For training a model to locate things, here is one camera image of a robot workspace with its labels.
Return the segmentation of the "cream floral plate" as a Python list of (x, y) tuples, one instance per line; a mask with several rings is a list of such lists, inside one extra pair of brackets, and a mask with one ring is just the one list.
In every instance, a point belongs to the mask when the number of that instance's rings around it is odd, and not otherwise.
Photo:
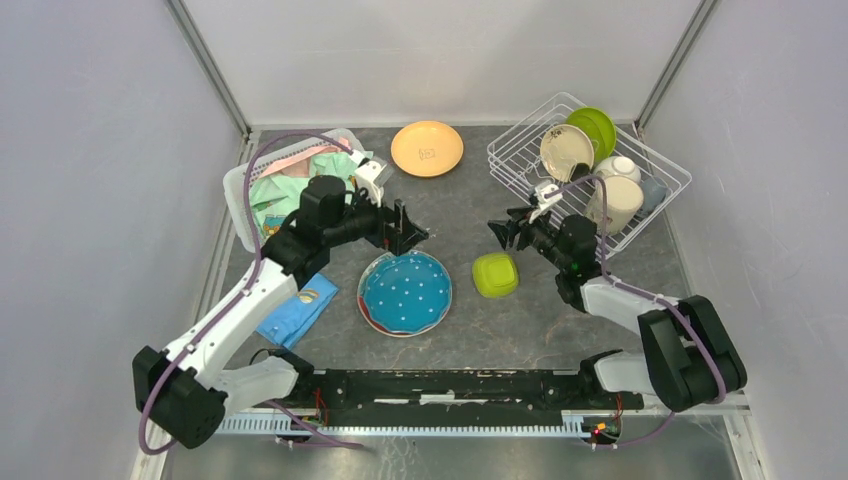
[(594, 156), (589, 137), (573, 125), (556, 125), (541, 140), (542, 164), (554, 179), (561, 182), (568, 183), (588, 175)]

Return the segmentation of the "green interior mug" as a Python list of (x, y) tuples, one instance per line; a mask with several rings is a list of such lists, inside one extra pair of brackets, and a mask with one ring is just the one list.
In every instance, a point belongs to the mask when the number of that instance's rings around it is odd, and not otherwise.
[(608, 236), (620, 233), (633, 219), (644, 202), (639, 184), (625, 176), (609, 176), (593, 181), (595, 191), (584, 210), (584, 215), (601, 229), (605, 221)]

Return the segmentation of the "white round bowl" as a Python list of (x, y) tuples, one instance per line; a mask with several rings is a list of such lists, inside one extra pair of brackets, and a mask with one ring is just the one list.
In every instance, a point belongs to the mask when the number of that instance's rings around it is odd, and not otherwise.
[(595, 186), (604, 184), (606, 187), (613, 187), (623, 184), (623, 178), (637, 186), (641, 182), (640, 168), (626, 156), (611, 156), (602, 160), (594, 167), (593, 175), (598, 177), (592, 181)]

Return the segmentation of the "lime green plate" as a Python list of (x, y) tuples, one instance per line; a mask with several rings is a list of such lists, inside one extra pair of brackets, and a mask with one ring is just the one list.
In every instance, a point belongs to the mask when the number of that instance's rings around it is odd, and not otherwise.
[(611, 118), (595, 107), (574, 110), (565, 121), (587, 135), (594, 150), (594, 163), (610, 157), (617, 144), (617, 129)]

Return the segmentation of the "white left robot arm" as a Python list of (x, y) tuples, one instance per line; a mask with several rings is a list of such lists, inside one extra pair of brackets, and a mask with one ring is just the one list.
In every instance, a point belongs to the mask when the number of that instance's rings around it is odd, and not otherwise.
[(337, 177), (312, 178), (298, 209), (258, 249), (251, 270), (227, 296), (164, 349), (145, 346), (134, 357), (142, 450), (152, 455), (166, 450), (148, 444), (149, 422), (174, 443), (196, 448), (226, 417), (250, 407), (277, 399), (290, 407), (306, 405), (314, 381), (286, 358), (271, 356), (236, 370), (227, 369), (228, 362), (277, 306), (329, 264), (332, 248), (366, 239), (401, 255), (427, 237), (408, 218), (402, 201), (383, 206), (365, 188), (350, 194)]

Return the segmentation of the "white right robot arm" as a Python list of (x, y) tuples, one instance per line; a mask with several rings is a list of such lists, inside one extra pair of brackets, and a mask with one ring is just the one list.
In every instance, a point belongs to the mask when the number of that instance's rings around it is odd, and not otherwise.
[(708, 298), (668, 298), (610, 275), (597, 255), (597, 226), (582, 215), (554, 227), (548, 214), (531, 207), (507, 213), (508, 219), (488, 223), (503, 248), (534, 249), (557, 268), (564, 303), (641, 339), (639, 355), (613, 352), (584, 361), (590, 373), (579, 378), (577, 392), (585, 405), (602, 408), (618, 392), (633, 392), (653, 395), (679, 413), (718, 403), (747, 385), (746, 367)]

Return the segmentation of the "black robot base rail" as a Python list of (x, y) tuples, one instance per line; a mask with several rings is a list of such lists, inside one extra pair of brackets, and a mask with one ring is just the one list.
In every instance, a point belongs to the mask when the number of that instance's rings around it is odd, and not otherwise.
[(295, 360), (293, 389), (265, 401), (297, 409), (324, 427), (541, 427), (564, 411), (595, 415), (638, 410), (640, 394), (601, 389), (588, 364), (577, 370), (319, 370)]

